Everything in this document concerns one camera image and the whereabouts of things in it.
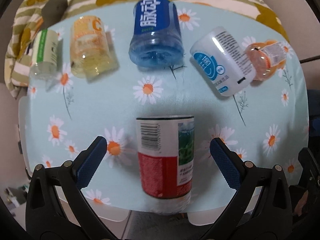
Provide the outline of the red label cut bottle cup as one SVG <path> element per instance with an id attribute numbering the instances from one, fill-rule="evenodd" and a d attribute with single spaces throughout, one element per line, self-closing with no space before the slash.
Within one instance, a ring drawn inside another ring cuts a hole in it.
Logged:
<path id="1" fill-rule="evenodd" d="M 164 215 L 180 213 L 191 198 L 194 116 L 139 117 L 136 133 L 140 181 L 152 198 L 150 210 Z"/>

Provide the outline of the white blue label cup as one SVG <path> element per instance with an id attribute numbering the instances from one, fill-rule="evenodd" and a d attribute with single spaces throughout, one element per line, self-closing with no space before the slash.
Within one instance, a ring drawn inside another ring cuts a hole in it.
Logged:
<path id="1" fill-rule="evenodd" d="M 233 96 L 256 76 L 247 54 L 223 27 L 216 27 L 197 40 L 190 53 L 221 96 Z"/>

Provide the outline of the orange crumpled bottle cup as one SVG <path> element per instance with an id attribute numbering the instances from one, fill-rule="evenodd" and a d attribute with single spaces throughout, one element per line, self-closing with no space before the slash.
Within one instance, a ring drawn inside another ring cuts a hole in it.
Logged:
<path id="1" fill-rule="evenodd" d="M 286 64 L 286 50 L 283 44 L 276 40 L 252 43 L 245 49 L 245 53 L 255 68 L 256 81 L 269 79 Z"/>

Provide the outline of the green label clear cup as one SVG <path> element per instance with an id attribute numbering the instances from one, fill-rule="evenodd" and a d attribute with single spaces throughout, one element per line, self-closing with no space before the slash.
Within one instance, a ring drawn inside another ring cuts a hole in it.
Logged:
<path id="1" fill-rule="evenodd" d="M 49 80 L 56 75 L 58 44 L 57 32 L 44 29 L 37 33 L 32 46 L 31 78 Z"/>

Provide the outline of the yellow orange bottle cup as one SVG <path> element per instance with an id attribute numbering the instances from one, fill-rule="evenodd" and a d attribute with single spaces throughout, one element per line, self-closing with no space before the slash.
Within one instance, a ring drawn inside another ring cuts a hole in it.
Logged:
<path id="1" fill-rule="evenodd" d="M 71 71 L 89 81 L 117 69 L 104 24 L 94 15 L 80 16 L 71 26 Z"/>

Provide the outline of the blue bottle cup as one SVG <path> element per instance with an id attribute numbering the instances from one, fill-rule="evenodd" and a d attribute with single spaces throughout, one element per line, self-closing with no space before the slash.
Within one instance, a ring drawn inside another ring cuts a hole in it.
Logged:
<path id="1" fill-rule="evenodd" d="M 140 0 L 134 8 L 130 60 L 139 67 L 160 68 L 183 61 L 182 35 L 174 2 Z"/>

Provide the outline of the daisy print blue tablecloth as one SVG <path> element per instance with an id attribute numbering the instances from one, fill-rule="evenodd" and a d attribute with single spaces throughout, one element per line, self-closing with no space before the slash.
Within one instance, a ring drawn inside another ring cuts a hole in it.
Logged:
<path id="1" fill-rule="evenodd" d="M 50 88 L 31 80 L 28 96 L 19 106 L 30 168 L 60 166 L 103 136 L 107 154 L 84 195 L 114 207 L 150 211 L 154 203 L 143 192 L 139 177 L 136 118 L 190 114 L 195 118 L 195 159 L 189 212 L 225 206 L 234 194 L 209 153 L 209 143 L 217 136 L 242 159 L 260 167 L 279 164 L 288 183 L 298 183 L 302 173 L 298 152 L 308 143 L 309 121 L 305 80 L 292 47 L 278 32 L 245 16 L 206 5 L 176 5 L 197 26 L 181 29 L 183 63 L 157 70 L 140 69 L 129 59 L 133 3 L 92 10 L 112 37 L 119 64 L 94 82 L 70 69 L 70 31 L 76 17 L 52 26 L 60 36 L 60 72 Z M 266 40 L 282 43 L 286 66 L 234 96 L 219 96 L 189 53 L 199 38 L 217 26 L 229 31 L 241 48 Z"/>

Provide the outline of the black slanted rod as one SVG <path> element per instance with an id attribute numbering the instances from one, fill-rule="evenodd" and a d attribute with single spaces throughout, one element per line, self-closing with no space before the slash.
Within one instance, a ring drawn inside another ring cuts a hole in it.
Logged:
<path id="1" fill-rule="evenodd" d="M 312 62 L 312 61 L 317 61 L 320 59 L 320 55 L 317 55 L 317 56 L 313 56 L 313 57 L 309 57 L 307 59 L 303 59 L 303 60 L 300 60 L 300 64 L 303 64 L 303 63 L 308 63 L 308 62 Z"/>

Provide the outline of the dark grey laptop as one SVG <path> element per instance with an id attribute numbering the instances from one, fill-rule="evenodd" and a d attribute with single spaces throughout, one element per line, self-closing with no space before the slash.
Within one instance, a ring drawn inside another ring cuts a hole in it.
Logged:
<path id="1" fill-rule="evenodd" d="M 43 24 L 41 30 L 59 23 L 68 7 L 67 0 L 49 0 L 41 10 Z"/>

